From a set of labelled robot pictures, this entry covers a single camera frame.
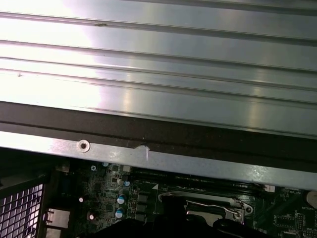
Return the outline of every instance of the silver metal surface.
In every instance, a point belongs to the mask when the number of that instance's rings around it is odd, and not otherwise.
[[[106,22],[107,25],[132,23],[136,25],[135,27],[145,25],[145,28],[169,26],[188,28],[188,30],[205,29],[317,39],[316,20],[313,16],[119,0],[55,0],[49,2],[33,0],[32,4],[26,4],[23,0],[13,0],[0,3],[0,9],[3,13],[18,12],[22,15],[40,15],[42,17],[59,16],[67,18],[69,21],[93,20]]]
[[[51,227],[68,228],[69,211],[49,208],[46,224]]]
[[[317,136],[317,5],[0,2],[0,100]]]
[[[145,146],[129,149],[91,143],[91,149],[87,153],[81,153],[77,150],[77,141],[9,132],[0,132],[0,145],[19,150],[210,178],[272,184],[307,190],[316,190],[317,188],[317,174],[315,173],[171,155],[153,152]]]
[[[228,203],[231,207],[236,208],[243,208],[249,210],[247,212],[247,215],[250,215],[253,212],[253,207],[249,204],[246,204],[245,202],[242,202],[239,199],[231,198],[231,197],[220,197],[220,196],[212,196],[207,194],[201,194],[201,193],[194,193],[194,192],[184,192],[184,191],[171,191],[171,192],[165,192],[161,193],[158,196],[158,200],[162,202],[162,196],[181,196],[185,197],[186,199],[191,200],[191,198],[199,199],[199,200],[208,200],[211,202],[222,202],[222,203]],[[188,201],[189,203],[197,204],[194,201]]]

